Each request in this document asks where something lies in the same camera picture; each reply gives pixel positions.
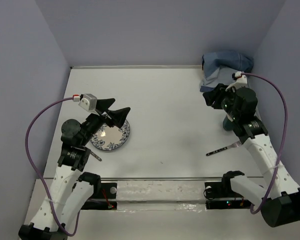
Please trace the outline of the blue beige cloth placemat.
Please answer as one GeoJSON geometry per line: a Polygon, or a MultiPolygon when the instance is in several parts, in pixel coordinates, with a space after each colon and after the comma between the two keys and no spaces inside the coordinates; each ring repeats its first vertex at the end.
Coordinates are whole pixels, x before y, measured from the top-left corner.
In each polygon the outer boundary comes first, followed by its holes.
{"type": "Polygon", "coordinates": [[[254,58],[235,50],[208,52],[202,55],[201,69],[203,77],[200,92],[210,92],[218,84],[233,83],[232,74],[238,71],[250,73],[254,67],[254,58]]]}

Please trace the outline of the blue floral ceramic plate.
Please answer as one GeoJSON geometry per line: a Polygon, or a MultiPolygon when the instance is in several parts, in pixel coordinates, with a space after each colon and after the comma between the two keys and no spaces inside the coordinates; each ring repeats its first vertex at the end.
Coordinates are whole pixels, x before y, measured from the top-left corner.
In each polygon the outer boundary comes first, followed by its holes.
{"type": "Polygon", "coordinates": [[[121,128],[109,127],[104,123],[90,139],[90,142],[101,151],[114,151],[128,140],[130,133],[131,127],[127,119],[121,128]]]}

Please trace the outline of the dark green mug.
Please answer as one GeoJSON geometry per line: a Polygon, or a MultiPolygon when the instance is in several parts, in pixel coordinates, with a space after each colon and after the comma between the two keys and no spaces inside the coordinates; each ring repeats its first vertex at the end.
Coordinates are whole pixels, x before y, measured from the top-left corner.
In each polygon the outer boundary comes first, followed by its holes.
{"type": "Polygon", "coordinates": [[[228,115],[226,115],[223,119],[222,128],[227,132],[231,132],[235,128],[235,123],[229,118],[228,115]]]}

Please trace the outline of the silver fork dark handle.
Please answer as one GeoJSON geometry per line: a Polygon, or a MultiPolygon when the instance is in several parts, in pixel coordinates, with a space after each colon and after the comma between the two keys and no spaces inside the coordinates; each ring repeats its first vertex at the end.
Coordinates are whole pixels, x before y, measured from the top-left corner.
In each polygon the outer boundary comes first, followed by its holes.
{"type": "Polygon", "coordinates": [[[214,155],[214,154],[217,154],[217,153],[220,153],[220,152],[223,152],[223,151],[226,151],[226,150],[229,150],[231,148],[238,148],[242,145],[241,141],[236,141],[228,146],[225,146],[225,147],[222,147],[222,148],[219,148],[219,149],[216,149],[216,150],[213,150],[211,152],[208,152],[206,154],[207,157],[211,156],[211,155],[214,155]]]}

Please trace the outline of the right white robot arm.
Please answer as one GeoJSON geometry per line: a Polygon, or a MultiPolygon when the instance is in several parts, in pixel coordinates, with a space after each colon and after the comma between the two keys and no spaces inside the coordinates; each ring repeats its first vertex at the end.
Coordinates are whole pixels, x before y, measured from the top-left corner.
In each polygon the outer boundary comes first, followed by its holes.
{"type": "Polygon", "coordinates": [[[250,153],[267,187],[249,180],[239,170],[222,176],[218,193],[226,198],[239,195],[251,203],[251,211],[260,211],[270,227],[300,221],[300,186],[293,180],[274,150],[268,130],[255,115],[256,93],[247,87],[235,89],[218,84],[203,94],[207,106],[224,110],[233,123],[233,132],[250,153]]]}

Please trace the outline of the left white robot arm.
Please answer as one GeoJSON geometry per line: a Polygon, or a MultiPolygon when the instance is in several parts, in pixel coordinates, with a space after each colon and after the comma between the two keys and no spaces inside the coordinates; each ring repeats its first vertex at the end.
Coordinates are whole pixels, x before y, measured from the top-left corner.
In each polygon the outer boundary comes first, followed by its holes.
{"type": "Polygon", "coordinates": [[[89,113],[84,122],[66,120],[61,126],[61,152],[51,185],[47,185],[34,164],[29,151],[29,135],[25,135],[25,151],[28,160],[41,180],[46,192],[40,208],[29,224],[23,224],[18,232],[22,240],[66,240],[77,230],[69,231],[72,222],[78,222],[82,206],[89,198],[100,194],[102,183],[97,174],[86,172],[91,155],[87,143],[103,126],[121,128],[130,107],[110,110],[114,98],[97,99],[92,94],[75,94],[70,100],[89,113]]]}

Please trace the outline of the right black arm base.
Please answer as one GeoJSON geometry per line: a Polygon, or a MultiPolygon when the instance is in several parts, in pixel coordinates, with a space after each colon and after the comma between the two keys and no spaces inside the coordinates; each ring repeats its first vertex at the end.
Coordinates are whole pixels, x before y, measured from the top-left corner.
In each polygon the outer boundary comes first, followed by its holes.
{"type": "Polygon", "coordinates": [[[232,190],[226,190],[221,181],[204,183],[203,196],[207,210],[249,209],[251,202],[232,190]]]}

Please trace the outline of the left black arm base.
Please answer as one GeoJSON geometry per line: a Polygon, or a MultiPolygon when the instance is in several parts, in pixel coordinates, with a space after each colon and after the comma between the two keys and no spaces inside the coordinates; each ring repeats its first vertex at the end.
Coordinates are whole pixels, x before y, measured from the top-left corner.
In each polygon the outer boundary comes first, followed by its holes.
{"type": "Polygon", "coordinates": [[[108,211],[117,209],[117,188],[116,182],[102,182],[101,189],[94,192],[92,196],[86,200],[81,210],[99,210],[108,211]]]}

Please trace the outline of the metal table edge rail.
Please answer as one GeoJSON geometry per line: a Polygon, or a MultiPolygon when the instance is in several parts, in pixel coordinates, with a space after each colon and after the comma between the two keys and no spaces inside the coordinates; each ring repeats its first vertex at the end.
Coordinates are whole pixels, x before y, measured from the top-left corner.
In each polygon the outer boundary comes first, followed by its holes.
{"type": "Polygon", "coordinates": [[[70,69],[202,69],[201,65],[100,65],[100,66],[71,66],[70,69]]]}

